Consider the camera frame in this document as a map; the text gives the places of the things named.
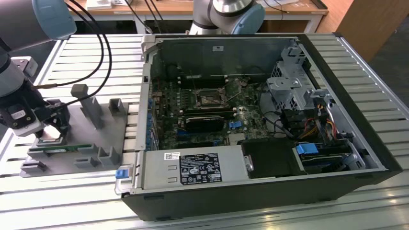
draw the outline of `gray plastic part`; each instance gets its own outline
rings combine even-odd
[[[70,89],[70,95],[76,98],[88,96],[88,86],[85,84],[74,84]],[[90,119],[96,129],[102,128],[104,122],[101,120],[101,106],[94,97],[81,100],[82,112]]]
[[[120,161],[120,155],[116,153],[114,148],[110,147],[109,154],[104,151],[102,148],[98,149],[97,159],[104,166],[113,166]]]
[[[49,155],[44,151],[29,151],[26,155],[29,155],[33,159],[49,157]]]
[[[104,121],[104,127],[98,130],[94,129],[94,126],[89,119],[84,116],[81,107],[78,105],[70,105],[68,107],[70,120],[70,128],[68,130],[65,140],[66,146],[81,146],[92,145],[88,148],[77,148],[76,151],[61,151],[52,150],[49,151],[49,157],[38,157],[36,160],[41,161],[46,165],[46,170],[44,172],[30,172],[26,173],[21,171],[21,177],[34,177],[34,176],[46,176],[46,175],[61,175],[69,173],[88,173],[98,172],[105,170],[116,170],[121,164],[122,158],[122,149],[124,149],[124,139],[125,139],[125,127],[126,127],[126,112],[128,112],[128,103],[124,103],[125,115],[124,116],[112,116],[108,104],[101,105],[101,119]],[[38,147],[36,144],[32,145],[33,151]],[[118,155],[118,161],[114,165],[102,165],[98,163],[96,167],[78,168],[73,162],[76,158],[88,158],[93,157],[97,160],[97,151],[98,148],[102,148],[105,152],[110,151],[113,147],[114,152]]]
[[[121,99],[109,99],[109,111],[112,116],[122,116],[126,114]]]
[[[46,170],[46,166],[40,161],[24,162],[21,170],[26,173],[41,173]]]
[[[97,166],[97,161],[92,157],[74,158],[73,164],[81,168],[94,168]]]
[[[78,148],[78,152],[82,155],[96,154],[98,152],[98,147],[94,144],[92,144],[90,147]]]

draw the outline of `white sticker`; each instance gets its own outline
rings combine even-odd
[[[165,152],[165,160],[178,160],[180,152]]]
[[[25,116],[25,111],[20,110],[19,112],[15,112],[13,114],[11,114],[11,116],[12,116],[12,119],[17,120]]]
[[[132,12],[126,12],[126,11],[114,11],[114,14],[132,14]]]
[[[213,46],[213,52],[224,51],[224,46]]]

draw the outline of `black cable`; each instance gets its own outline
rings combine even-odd
[[[265,2],[265,4],[270,7],[270,8],[273,8],[274,10],[278,10],[278,11],[281,11],[281,15],[282,15],[282,13],[289,13],[288,11],[284,11],[282,10],[282,5],[274,0],[274,2],[281,6],[281,10],[278,9],[278,8],[276,8],[276,7],[272,7],[270,5],[269,5],[269,3],[268,3],[268,1],[266,0],[264,0],[264,2]]]
[[[152,16],[153,16],[153,20],[154,20],[156,26],[157,26],[157,28],[158,28],[158,33],[161,33],[160,25],[158,25],[158,22],[157,22],[154,13],[153,13],[153,11],[152,11],[150,5],[149,5],[149,3],[148,3],[148,0],[145,0],[145,4],[146,4],[148,9],[149,9],[149,11],[150,11],[150,14],[152,14]]]
[[[294,135],[280,125],[277,125],[277,123],[274,123],[272,120],[269,120],[266,117],[264,117],[265,120],[274,126],[277,127],[285,134],[289,138],[293,138],[296,139]]]
[[[109,78],[109,76],[110,76],[110,71],[112,71],[112,50],[110,50],[110,45],[109,45],[109,41],[108,41],[106,35],[105,35],[105,33],[102,32],[101,27],[98,26],[98,24],[97,24],[97,22],[96,22],[93,16],[92,16],[92,15],[89,14],[89,12],[84,9],[84,7],[82,7],[74,0],[69,0],[69,1],[70,1],[70,2],[82,10],[82,12],[86,14],[86,16],[89,17],[89,19],[90,19],[92,22],[94,23],[94,26],[96,26],[98,32],[101,33],[101,35],[102,35],[102,37],[104,37],[104,40],[105,40],[105,43],[106,43],[106,49],[108,49],[109,64],[108,64],[106,76],[105,76],[105,78],[104,78],[104,81],[102,81],[100,87],[96,89],[96,91],[94,91],[93,93],[90,93],[89,95],[86,95],[85,97],[81,97],[81,98],[78,98],[78,99],[76,99],[76,100],[73,100],[73,101],[70,101],[70,102],[68,102],[68,103],[61,104],[61,105],[57,106],[57,107],[54,107],[54,108],[53,108],[54,110],[58,110],[58,109],[61,109],[61,108],[64,108],[64,107],[72,105],[73,103],[77,103],[77,102],[80,102],[80,101],[82,101],[82,100],[85,100],[85,99],[93,97],[93,96],[101,91],[102,87],[105,86],[105,83],[106,83],[106,81],[108,81],[108,78]]]
[[[277,9],[276,7],[272,7],[272,6],[268,4],[266,0],[264,0],[264,2],[265,2],[265,4],[266,4],[270,8],[273,8],[273,9],[276,9],[276,10],[278,10],[278,11],[281,12],[281,20],[280,20],[280,26],[278,26],[278,31],[281,31],[282,20],[284,20],[284,13],[289,13],[289,12],[282,10],[282,5],[281,5],[281,3],[277,2],[277,0],[274,0],[274,2],[280,5],[280,9]]]
[[[156,7],[156,4],[154,4],[153,0],[150,0],[150,2],[152,2],[153,8],[154,8],[154,10],[156,10],[156,12],[157,12],[157,14],[158,14],[158,17],[160,17],[161,21],[165,22],[165,21],[164,21],[164,18],[161,17],[161,14],[160,14],[160,12],[158,12],[158,9],[157,9],[157,7]]]
[[[90,23],[86,21],[86,19],[84,18],[84,16],[76,11],[76,9],[72,8],[70,5],[66,5],[68,8],[76,13],[76,15],[82,19],[85,25],[90,28],[92,32],[96,34],[97,36],[97,39],[100,41],[100,45],[101,45],[101,59],[100,59],[100,62],[94,68],[94,70],[90,72],[90,74],[88,74],[85,77],[77,79],[77,80],[73,80],[73,81],[69,81],[69,82],[65,82],[65,83],[61,83],[61,84],[45,84],[45,85],[36,85],[36,86],[32,86],[32,89],[50,89],[50,88],[54,88],[54,87],[60,87],[60,86],[65,86],[65,85],[70,85],[70,84],[74,84],[74,83],[78,83],[84,80],[86,80],[88,78],[90,78],[90,76],[98,71],[101,65],[102,65],[102,62],[104,62],[104,56],[105,56],[105,52],[104,52],[104,43],[102,43],[102,40],[101,40],[101,36],[100,34],[94,31],[94,28],[92,27]]]
[[[285,134],[286,134],[286,136],[289,137],[289,138],[292,138],[292,139],[297,139],[296,137],[294,137],[294,135],[282,127],[282,126],[280,126],[280,125],[277,125],[277,121],[276,122],[272,122],[272,120],[269,120],[266,117],[265,117],[265,114],[266,113],[274,113],[274,111],[268,111],[266,113],[262,113],[262,111],[261,111],[261,94],[262,94],[262,89],[264,89],[264,87],[266,86],[266,82],[265,83],[262,83],[262,85],[261,85],[261,89],[260,89],[260,92],[258,92],[258,111],[260,111],[260,113],[261,113],[261,116],[265,118],[265,120],[274,126],[274,128],[278,128]]]
[[[144,27],[145,27],[145,29],[146,29],[148,33],[149,33],[149,34],[153,34],[152,29],[150,29],[150,28],[146,26],[146,24],[142,22],[141,18],[140,18],[140,17],[138,17],[138,15],[136,14],[134,10],[132,9],[132,6],[130,6],[130,4],[129,4],[128,0],[125,0],[125,3],[126,3],[126,5],[128,5],[128,7],[129,7],[129,9],[130,9],[130,11],[132,11],[132,13],[133,13],[134,17],[138,19],[138,21],[140,21],[140,22],[141,22],[141,24],[144,25]]]

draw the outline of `blue connector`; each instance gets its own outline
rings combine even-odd
[[[129,178],[129,169],[118,169],[114,173],[116,179],[126,179]]]
[[[234,127],[234,128],[241,127],[241,121],[236,121],[234,124],[233,124],[233,127]]]
[[[229,128],[240,128],[241,127],[241,121],[229,122]]]
[[[314,143],[301,143],[296,146],[296,150],[297,150],[298,155],[301,154],[309,155],[309,154],[318,153],[318,149]]]

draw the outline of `aluminum profile table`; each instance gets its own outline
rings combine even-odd
[[[33,137],[17,138],[8,130],[0,143],[0,229],[409,229],[408,108],[342,38],[332,34],[309,34],[309,38],[401,164],[401,174],[330,202],[144,222],[113,192],[114,171],[20,178],[20,165]],[[109,41],[113,71],[97,99],[105,103],[110,97],[120,97],[130,103],[124,142],[128,161],[137,129],[141,35],[110,35]],[[57,42],[36,83],[65,82],[85,76],[97,65],[98,49],[94,35],[74,35]],[[85,81],[90,92],[102,81],[106,62],[108,58],[101,70]],[[69,87],[42,90],[41,94],[64,102],[73,99]]]

